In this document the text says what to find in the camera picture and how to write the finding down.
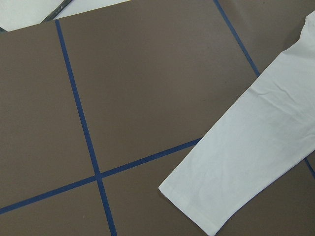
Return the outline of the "white long-sleeve printed shirt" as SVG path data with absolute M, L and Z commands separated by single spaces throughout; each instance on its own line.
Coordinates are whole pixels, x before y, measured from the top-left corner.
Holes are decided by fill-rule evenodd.
M 161 183 L 207 235 L 315 149 L 315 15 Z

